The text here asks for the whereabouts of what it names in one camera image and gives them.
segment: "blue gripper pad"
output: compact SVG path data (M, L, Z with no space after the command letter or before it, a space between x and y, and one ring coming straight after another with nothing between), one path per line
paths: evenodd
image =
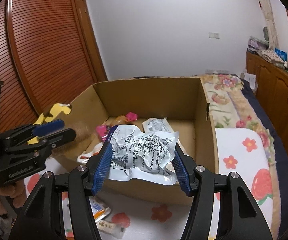
M38 125L33 131L33 135L37 137L43 137L45 135L48 135L50 133L54 133L58 130L63 129L65 126L65 123L63 120L58 119L54 120L45 124Z
M190 196L191 187L189 185L188 173L176 150L174 159L172 160L172 164L177 176L177 180L179 181L179 184L181 186L181 190L184 191L187 196Z
M113 145L111 143L108 143L108 146L106 147L105 152L103 153L103 156L99 164L97 165L96 171L94 173L93 187L92 187L93 196L95 196L97 192L99 192L103 187L106 174L111 164L112 156L113 156Z

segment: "person's hand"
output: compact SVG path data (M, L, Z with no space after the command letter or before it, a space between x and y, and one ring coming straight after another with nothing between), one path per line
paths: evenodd
M22 207L26 201L26 189L24 181L20 180L14 185L0 187L0 196L13 198L13 206L15 208ZM6 214L7 211L0 201L0 216Z

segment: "blue box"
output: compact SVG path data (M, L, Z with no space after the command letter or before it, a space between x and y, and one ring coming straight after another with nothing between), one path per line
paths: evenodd
M275 53L278 54L279 57L283 59L284 61L288 60L288 54L284 52L283 50L275 49Z

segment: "wardrobe door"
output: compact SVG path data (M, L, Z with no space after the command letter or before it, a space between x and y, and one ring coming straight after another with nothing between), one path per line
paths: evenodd
M18 79L7 41L6 1L0 3L0 132L33 122L37 115Z
M38 113L96 82L74 0L8 0L7 10L14 62Z

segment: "curtain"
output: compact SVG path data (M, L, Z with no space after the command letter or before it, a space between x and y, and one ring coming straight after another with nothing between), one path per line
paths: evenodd
M279 40L278 40L278 34L276 32L275 28L275 22L272 12L272 6L270 0L259 0L261 6L262 6L262 12L265 17L266 26L269 34L269 49L275 49L279 48Z

